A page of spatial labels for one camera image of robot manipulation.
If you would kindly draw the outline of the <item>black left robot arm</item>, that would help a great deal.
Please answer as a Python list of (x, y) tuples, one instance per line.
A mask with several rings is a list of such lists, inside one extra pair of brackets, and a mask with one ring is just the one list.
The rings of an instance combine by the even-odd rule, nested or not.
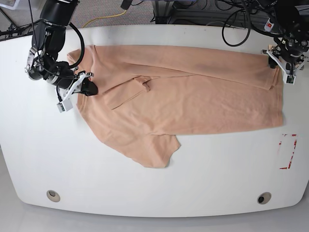
[(292, 1), (259, 0), (257, 4), (269, 15), (260, 33), (272, 37), (276, 43), (262, 53), (268, 55), (271, 68), (281, 68), (284, 83), (294, 84), (297, 72), (309, 60), (304, 55), (309, 51), (309, 23)]

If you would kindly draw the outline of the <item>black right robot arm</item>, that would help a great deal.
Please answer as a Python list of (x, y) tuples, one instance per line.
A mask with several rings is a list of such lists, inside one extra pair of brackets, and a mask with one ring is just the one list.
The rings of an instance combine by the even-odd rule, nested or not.
[[(71, 22), (78, 4), (77, 0), (46, 1), (32, 35), (26, 73), (31, 80), (43, 79), (56, 86), (56, 90), (72, 90), (73, 93), (94, 96), (98, 94), (98, 87), (89, 79), (90, 75), (85, 71), (75, 73), (85, 55), (82, 34)], [(76, 32), (81, 43), (80, 56), (73, 64), (57, 60), (65, 43), (68, 26)]]

